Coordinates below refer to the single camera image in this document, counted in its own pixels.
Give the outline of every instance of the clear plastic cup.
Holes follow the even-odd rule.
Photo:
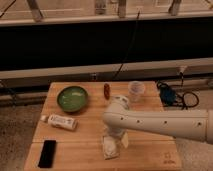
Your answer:
[[[128,85],[131,102],[138,102],[145,92],[145,85],[140,81],[131,81]]]

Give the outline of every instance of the white tube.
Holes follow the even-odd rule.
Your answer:
[[[64,116],[59,116],[59,115],[50,115],[50,116],[45,116],[43,115],[41,117],[41,120],[43,122],[47,122],[48,124],[58,127],[58,128],[64,128],[67,130],[75,130],[77,122],[74,118],[70,117],[64,117]]]

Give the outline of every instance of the tube cap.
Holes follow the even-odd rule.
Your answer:
[[[47,122],[48,116],[42,115],[41,118],[40,118],[40,120],[43,121],[43,122]]]

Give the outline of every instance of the wooden table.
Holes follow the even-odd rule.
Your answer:
[[[110,82],[111,95],[128,97],[128,82]],[[140,102],[131,105],[134,110],[163,110],[154,82],[144,82],[145,94]],[[89,94],[87,107],[71,117],[76,118],[75,132],[51,127],[39,121],[25,164],[25,171],[42,170],[37,167],[43,141],[57,141],[54,164],[51,171],[145,171],[181,170],[181,162],[172,137],[128,130],[130,145],[121,147],[120,157],[104,160],[102,113],[109,101],[104,99],[103,82],[52,83],[45,101],[42,115],[67,115],[57,105],[59,92],[68,86],[78,85]]]

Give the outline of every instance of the shelf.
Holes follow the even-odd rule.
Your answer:
[[[1,11],[5,5],[8,1],[0,0]],[[135,20],[139,11],[140,19],[213,16],[210,5],[206,0],[16,0],[0,26]]]

